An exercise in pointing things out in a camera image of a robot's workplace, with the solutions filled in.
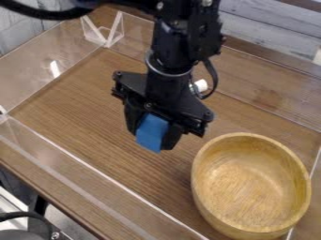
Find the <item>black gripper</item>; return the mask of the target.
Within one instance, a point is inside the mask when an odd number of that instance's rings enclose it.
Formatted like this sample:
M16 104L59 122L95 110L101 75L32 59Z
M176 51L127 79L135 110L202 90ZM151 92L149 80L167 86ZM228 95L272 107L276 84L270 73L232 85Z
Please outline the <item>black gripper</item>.
M170 123L162 150L171 150L184 134L202 137L214 113L190 89L192 75L178 79L127 71L113 73L113 95L123 101L127 129L135 134L142 118L154 114Z

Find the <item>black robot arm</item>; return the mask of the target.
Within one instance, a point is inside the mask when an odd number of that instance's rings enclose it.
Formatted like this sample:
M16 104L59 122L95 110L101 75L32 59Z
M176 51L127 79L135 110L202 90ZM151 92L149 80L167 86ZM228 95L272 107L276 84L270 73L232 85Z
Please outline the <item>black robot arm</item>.
M129 132L153 152L171 150L185 134L204 136L214 112L202 103L210 96L193 82L193 68L202 64L212 83L218 84L212 57L221 53L225 42L221 0L71 0L71 4L73 8L56 11L0 0L2 8L47 21L81 18L107 4L150 14L147 72L114 72L111 93L123 102Z

